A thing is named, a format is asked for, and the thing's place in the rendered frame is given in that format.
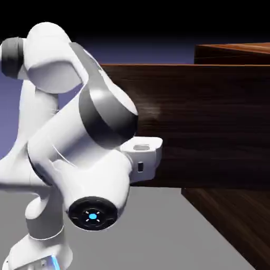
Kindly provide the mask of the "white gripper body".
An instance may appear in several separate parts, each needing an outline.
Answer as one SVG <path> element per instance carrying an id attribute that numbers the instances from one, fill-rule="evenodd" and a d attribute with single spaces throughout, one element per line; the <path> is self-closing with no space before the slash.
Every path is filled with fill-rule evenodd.
<path id="1" fill-rule="evenodd" d="M 132 163 L 130 182 L 152 180 L 162 158 L 163 140 L 159 137 L 133 137 L 120 146 Z"/>

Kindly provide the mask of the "dark wood cabinet door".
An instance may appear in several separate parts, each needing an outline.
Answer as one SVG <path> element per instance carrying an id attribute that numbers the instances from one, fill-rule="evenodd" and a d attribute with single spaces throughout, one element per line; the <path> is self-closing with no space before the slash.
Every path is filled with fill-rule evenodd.
<path id="1" fill-rule="evenodd" d="M 163 139 L 145 187 L 270 187 L 270 65 L 105 64 Z"/>
<path id="2" fill-rule="evenodd" d="M 270 270 L 270 192 L 184 188 L 181 194 L 255 270 Z"/>

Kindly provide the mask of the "dark wood cabinet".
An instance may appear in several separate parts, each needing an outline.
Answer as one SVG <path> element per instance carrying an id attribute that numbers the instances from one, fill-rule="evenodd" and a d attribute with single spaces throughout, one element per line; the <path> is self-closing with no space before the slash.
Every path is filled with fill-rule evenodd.
<path id="1" fill-rule="evenodd" d="M 270 64 L 270 42 L 196 45 L 196 64 Z M 269 191 L 252 189 L 250 191 Z"/>

